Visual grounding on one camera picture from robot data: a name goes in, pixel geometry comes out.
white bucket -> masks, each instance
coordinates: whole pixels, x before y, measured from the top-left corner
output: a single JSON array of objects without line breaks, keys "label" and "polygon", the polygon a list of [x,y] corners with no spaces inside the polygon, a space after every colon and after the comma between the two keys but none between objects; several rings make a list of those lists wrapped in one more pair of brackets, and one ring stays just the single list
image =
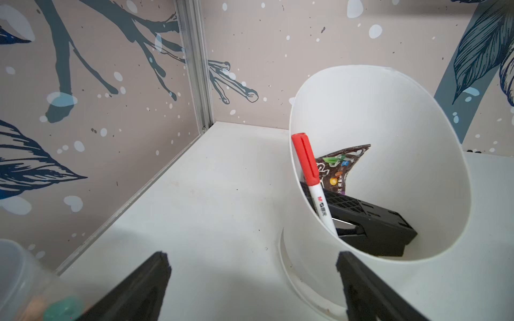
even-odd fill
[{"label": "white bucket", "polygon": [[[333,236],[302,192],[290,141],[294,187],[281,255],[289,278],[301,281],[293,286],[318,310],[346,307],[335,267],[340,251],[353,252],[402,295],[410,276],[463,233],[471,207],[464,153],[437,102],[408,76],[376,66],[318,72],[296,95],[289,134],[296,133],[307,133],[315,157],[371,144],[348,174],[346,194],[400,213],[418,232],[401,258],[375,257]],[[324,314],[344,318],[344,311]]]}]

candy wrapper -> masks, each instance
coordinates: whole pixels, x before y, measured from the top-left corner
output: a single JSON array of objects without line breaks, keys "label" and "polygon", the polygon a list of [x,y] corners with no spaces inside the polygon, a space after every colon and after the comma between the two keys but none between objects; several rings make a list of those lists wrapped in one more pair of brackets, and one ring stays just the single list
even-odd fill
[{"label": "candy wrapper", "polygon": [[345,148],[317,158],[316,165],[323,188],[344,195],[348,172],[370,147],[368,144]]}]

blue leaf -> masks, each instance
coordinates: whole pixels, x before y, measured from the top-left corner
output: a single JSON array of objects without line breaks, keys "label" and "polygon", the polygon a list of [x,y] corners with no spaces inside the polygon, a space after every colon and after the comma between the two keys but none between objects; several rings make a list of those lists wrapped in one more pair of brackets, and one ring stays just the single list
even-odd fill
[{"label": "blue leaf", "polygon": [[2,29],[0,26],[0,45],[12,45],[12,44],[26,44],[31,42],[30,40],[20,39],[17,36],[11,35],[9,32]]},{"label": "blue leaf", "polygon": [[453,63],[457,81],[454,100],[504,60],[513,37],[514,13],[510,0],[494,0],[458,45]]},{"label": "blue leaf", "polygon": [[514,106],[514,41],[500,66],[500,85],[511,106]]},{"label": "blue leaf", "polygon": [[16,127],[0,120],[0,199],[84,178],[57,163]]},{"label": "blue leaf", "polygon": [[485,2],[489,0],[451,0],[452,2],[460,2],[460,3],[467,3],[467,4],[475,4],[480,2]]}]

white table surface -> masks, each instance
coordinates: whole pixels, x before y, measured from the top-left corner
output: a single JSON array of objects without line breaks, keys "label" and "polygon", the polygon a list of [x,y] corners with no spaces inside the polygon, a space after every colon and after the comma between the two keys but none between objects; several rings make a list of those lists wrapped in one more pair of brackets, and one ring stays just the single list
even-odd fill
[{"label": "white table surface", "polygon": [[[514,319],[514,159],[466,153],[472,214],[411,279],[432,321]],[[324,320],[282,271],[288,132],[217,122],[62,275],[94,303],[155,251],[172,275],[159,319]]]}]

beige wall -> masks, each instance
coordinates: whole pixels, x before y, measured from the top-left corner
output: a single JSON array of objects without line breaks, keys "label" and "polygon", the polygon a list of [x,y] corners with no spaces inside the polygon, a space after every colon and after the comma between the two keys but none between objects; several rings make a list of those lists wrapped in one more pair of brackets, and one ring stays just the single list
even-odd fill
[{"label": "beige wall", "polygon": [[[348,17],[349,2],[350,7],[362,3],[362,14]],[[233,99],[225,104],[213,94],[215,119],[277,128],[288,128],[289,98],[309,75],[327,67],[389,66],[434,95],[445,71],[453,66],[452,57],[477,8],[476,3],[450,0],[203,0],[201,4],[209,59],[229,61],[236,80],[244,81],[259,95],[250,103],[227,90],[229,94],[232,91]],[[373,25],[382,28],[374,39],[370,37]],[[493,82],[498,83],[498,76]],[[494,122],[475,117],[464,149],[511,156],[514,127],[510,105],[506,95],[493,87],[491,84],[485,95],[481,93],[479,98],[484,98],[476,115],[482,112]],[[457,126],[452,101],[441,105]],[[461,124],[464,112],[459,110]],[[497,124],[498,118],[503,118],[503,123]],[[471,143],[470,135],[474,138],[478,132],[491,132],[487,136],[490,143]],[[490,152],[495,140],[501,142]]]},{"label": "beige wall", "polygon": [[[8,163],[20,166],[33,166],[33,163],[13,161],[19,158],[16,153],[20,151],[5,145],[0,148],[3,158],[0,170],[4,178],[0,196],[5,192],[0,200],[0,238],[13,239],[30,247],[51,269],[62,263],[199,135],[183,62],[146,45],[154,57],[152,60],[167,73],[162,79],[177,95],[174,101],[159,83],[142,47],[127,40],[116,24],[77,0],[54,0],[53,3],[81,55],[119,92],[106,97],[106,87],[70,48],[71,89],[78,102],[69,116],[53,123],[46,121],[45,115],[49,116],[47,96],[60,91],[49,23],[43,13],[39,13],[43,9],[34,1],[8,0],[0,4],[9,6],[0,6],[0,18],[3,18],[2,12],[10,13],[11,8],[15,9],[26,18],[35,37],[30,43],[0,45],[0,119],[39,144],[57,166],[86,177],[44,188],[37,188],[37,182],[32,181],[21,187],[22,193],[5,198],[6,181],[15,175],[14,169],[7,168]],[[123,6],[121,10],[133,13],[127,8],[128,2],[119,3]],[[137,7],[133,15],[151,22],[165,22],[175,12],[172,1],[133,3]],[[27,34],[22,20],[4,17],[0,26],[24,40],[31,35]],[[156,36],[148,28],[140,23],[134,26],[150,44],[155,43]],[[178,32],[161,31],[160,34],[163,39],[181,45]],[[182,58],[182,52],[175,54]],[[115,72],[121,74],[121,81],[116,79]],[[84,151],[75,148],[76,141],[82,142]],[[12,145],[13,142],[11,137],[0,135],[0,144]],[[23,153],[22,156],[27,157],[30,152]],[[35,168],[26,173],[37,175]],[[73,207],[65,203],[67,196],[79,197],[82,208],[74,212],[80,207],[73,203],[78,199],[68,198],[68,203],[76,204]]]}]

